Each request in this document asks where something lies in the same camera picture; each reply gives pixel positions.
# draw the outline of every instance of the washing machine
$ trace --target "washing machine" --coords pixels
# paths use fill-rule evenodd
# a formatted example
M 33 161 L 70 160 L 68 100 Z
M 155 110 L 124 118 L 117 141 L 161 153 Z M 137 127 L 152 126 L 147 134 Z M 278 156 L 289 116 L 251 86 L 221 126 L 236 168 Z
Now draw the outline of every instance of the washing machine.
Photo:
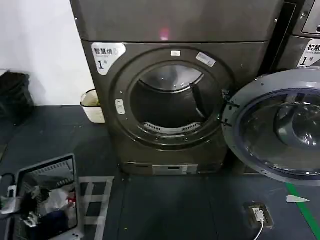
M 222 120 L 258 75 L 282 0 L 71 0 L 126 173 L 218 171 Z

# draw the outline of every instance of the dryer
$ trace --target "dryer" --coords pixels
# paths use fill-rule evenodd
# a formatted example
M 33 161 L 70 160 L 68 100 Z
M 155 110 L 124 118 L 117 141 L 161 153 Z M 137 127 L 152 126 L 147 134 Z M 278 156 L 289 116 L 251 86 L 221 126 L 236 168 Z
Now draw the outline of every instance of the dryer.
M 218 171 L 222 112 L 255 79 L 282 0 L 71 0 L 121 168 Z
M 320 67 L 320 0 L 286 0 L 261 74 Z

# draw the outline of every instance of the power outlet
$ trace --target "power outlet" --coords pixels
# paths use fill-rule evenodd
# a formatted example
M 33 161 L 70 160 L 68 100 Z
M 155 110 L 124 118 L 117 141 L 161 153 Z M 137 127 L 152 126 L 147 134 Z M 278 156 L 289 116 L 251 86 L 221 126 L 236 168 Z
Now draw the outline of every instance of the power outlet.
M 259 228 L 261 226 L 260 221 L 257 219 L 255 212 L 261 211 L 263 212 L 264 221 L 263 225 L 266 228 L 272 228 L 274 225 L 274 221 L 270 215 L 270 212 L 265 204 L 261 202 L 247 202 L 244 205 L 244 209 L 247 213 L 248 220 L 252 228 Z

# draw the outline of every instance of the plastic laundry basket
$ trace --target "plastic laundry basket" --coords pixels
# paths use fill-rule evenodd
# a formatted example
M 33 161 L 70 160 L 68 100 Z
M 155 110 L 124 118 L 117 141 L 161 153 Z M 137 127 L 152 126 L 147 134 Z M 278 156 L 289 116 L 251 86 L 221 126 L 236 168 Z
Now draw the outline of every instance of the plastic laundry basket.
M 106 122 L 104 113 L 99 104 L 98 94 L 95 89 L 87 91 L 81 97 L 81 106 L 88 117 L 94 124 L 104 124 Z

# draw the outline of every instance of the open washer door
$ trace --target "open washer door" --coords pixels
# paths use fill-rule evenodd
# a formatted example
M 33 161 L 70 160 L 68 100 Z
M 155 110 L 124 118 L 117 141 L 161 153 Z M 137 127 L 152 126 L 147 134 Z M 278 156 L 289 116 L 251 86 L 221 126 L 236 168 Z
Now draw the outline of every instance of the open washer door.
M 230 149 L 257 172 L 320 186 L 320 70 L 256 79 L 228 102 L 222 129 Z

